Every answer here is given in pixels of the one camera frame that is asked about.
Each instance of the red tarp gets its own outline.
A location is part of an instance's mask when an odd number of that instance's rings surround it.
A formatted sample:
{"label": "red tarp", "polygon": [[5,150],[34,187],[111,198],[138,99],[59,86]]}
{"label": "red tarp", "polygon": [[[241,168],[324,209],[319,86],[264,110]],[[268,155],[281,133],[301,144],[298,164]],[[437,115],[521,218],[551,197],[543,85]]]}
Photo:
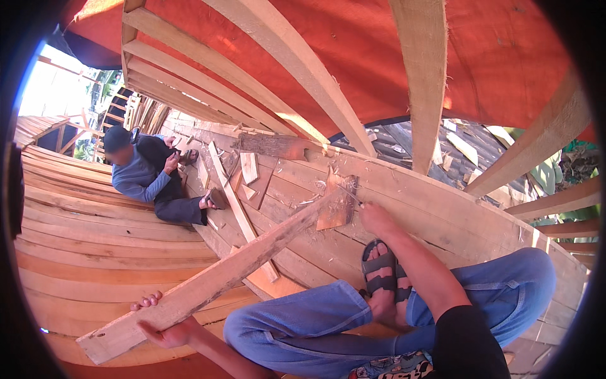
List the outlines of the red tarp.
{"label": "red tarp", "polygon": [[[362,123],[409,114],[406,72],[387,0],[270,1],[336,78]],[[286,69],[201,0],[148,0],[145,7],[235,62],[325,136],[339,133]],[[77,20],[68,28],[71,32],[119,54],[121,13],[121,1],[74,0],[64,13],[62,26],[76,15]],[[571,64],[543,14],[529,0],[449,0],[446,18],[444,116],[527,128]],[[139,33],[137,39],[187,62],[253,101],[149,36]],[[593,128],[587,128],[579,138],[594,142]]]}

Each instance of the foot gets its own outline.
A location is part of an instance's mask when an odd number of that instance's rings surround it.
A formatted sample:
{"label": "foot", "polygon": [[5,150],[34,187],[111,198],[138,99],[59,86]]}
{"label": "foot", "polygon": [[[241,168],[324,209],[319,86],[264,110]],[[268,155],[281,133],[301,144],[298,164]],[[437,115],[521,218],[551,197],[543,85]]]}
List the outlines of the foot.
{"label": "foot", "polygon": [[[398,278],[398,288],[408,288],[412,286],[408,277]],[[408,305],[408,299],[396,303],[396,317],[395,322],[400,328],[407,327],[406,323],[406,306]]]}
{"label": "foot", "polygon": [[204,195],[204,197],[202,197],[202,199],[200,199],[198,206],[200,207],[200,209],[206,209],[206,208],[219,209],[212,201],[210,201],[209,198],[207,198],[209,193],[210,193],[210,189],[208,189],[206,191],[206,194]]}
{"label": "foot", "polygon": [[[368,261],[387,253],[387,246],[379,243],[375,246],[368,256]],[[374,277],[388,277],[393,275],[393,269],[391,267],[382,267],[377,271],[369,272],[366,274],[366,280],[370,281]],[[394,306],[395,293],[384,288],[379,288],[372,293],[372,297],[368,299],[368,305],[373,313],[373,321],[386,322],[393,320],[396,314],[396,308]]]}
{"label": "foot", "polygon": [[184,166],[187,166],[188,164],[196,161],[196,159],[198,158],[198,154],[199,154],[199,152],[197,150],[192,149],[191,152],[189,153],[189,156],[187,156],[186,154],[183,154],[179,157],[179,163],[181,163]]}

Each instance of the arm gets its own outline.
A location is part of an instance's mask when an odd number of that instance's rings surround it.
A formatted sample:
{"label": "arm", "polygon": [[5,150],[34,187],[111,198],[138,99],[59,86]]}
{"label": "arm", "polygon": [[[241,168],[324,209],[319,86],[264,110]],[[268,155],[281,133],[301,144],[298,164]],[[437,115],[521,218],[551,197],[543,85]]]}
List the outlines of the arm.
{"label": "arm", "polygon": [[[162,298],[162,292],[157,291],[155,294],[143,298],[138,304],[133,304],[131,310],[136,311],[141,307],[158,305],[160,298]],[[278,379],[275,372],[244,358],[217,336],[206,330],[193,316],[163,332],[158,332],[143,322],[139,322],[138,326],[147,339],[158,346],[170,349],[189,345],[195,351],[215,362],[235,379]]]}
{"label": "arm", "polygon": [[455,276],[423,245],[414,240],[378,204],[364,203],[360,211],[367,231],[382,239],[393,251],[435,322],[452,307],[471,305]]}
{"label": "arm", "polygon": [[133,199],[143,201],[145,203],[154,200],[154,198],[160,193],[160,191],[170,181],[170,173],[177,168],[179,162],[179,154],[174,153],[166,158],[164,169],[160,171],[160,175],[154,179],[153,182],[147,187],[140,186],[135,183],[128,183],[112,177],[112,185],[115,189],[120,191],[122,194],[127,195]]}
{"label": "arm", "polygon": [[156,179],[147,187],[123,181],[116,181],[113,183],[113,186],[120,193],[130,198],[143,201],[144,203],[149,203],[150,201],[154,200],[154,198],[160,193],[166,184],[168,184],[169,181],[170,176],[163,170],[160,172],[160,175],[158,175]]}

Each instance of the dark sandal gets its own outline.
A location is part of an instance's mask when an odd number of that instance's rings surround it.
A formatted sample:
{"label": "dark sandal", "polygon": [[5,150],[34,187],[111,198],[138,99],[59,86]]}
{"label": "dark sandal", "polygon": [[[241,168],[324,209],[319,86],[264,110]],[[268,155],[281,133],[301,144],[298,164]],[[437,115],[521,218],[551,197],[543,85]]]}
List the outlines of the dark sandal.
{"label": "dark sandal", "polygon": [[202,199],[204,200],[204,204],[208,204],[208,200],[212,201],[217,209],[224,210],[227,207],[223,194],[216,188],[211,189],[208,195],[205,195]]}
{"label": "dark sandal", "polygon": [[[196,157],[195,158],[191,158],[191,155],[193,152],[196,152]],[[184,164],[185,166],[189,166],[193,163],[195,163],[198,158],[200,157],[200,152],[195,150],[195,149],[188,149],[185,151],[185,153],[183,154],[183,156],[181,157],[183,159],[182,164]]]}
{"label": "dark sandal", "polygon": [[[399,263],[396,263],[396,287],[398,285],[398,279],[405,278],[405,277],[406,277],[406,272],[404,271],[404,269],[402,268],[402,266]],[[400,303],[401,301],[404,301],[407,298],[409,298],[412,290],[413,290],[413,286],[410,286],[408,288],[401,288],[401,287],[396,288],[395,302]]]}
{"label": "dark sandal", "polygon": [[386,254],[380,255],[379,258],[375,258],[370,261],[368,260],[371,250],[374,249],[375,246],[377,246],[379,243],[385,244],[381,240],[371,241],[368,245],[366,245],[364,253],[362,253],[362,273],[364,274],[364,281],[366,282],[366,293],[363,293],[363,290],[360,291],[360,295],[362,296],[372,296],[372,294],[379,288],[394,292],[396,290],[397,282],[396,278],[393,275],[390,275],[388,277],[376,276],[370,281],[366,280],[366,274],[377,271],[382,267],[391,267],[392,272],[395,271],[396,256],[393,255],[393,252],[389,249],[389,247],[387,248]]}

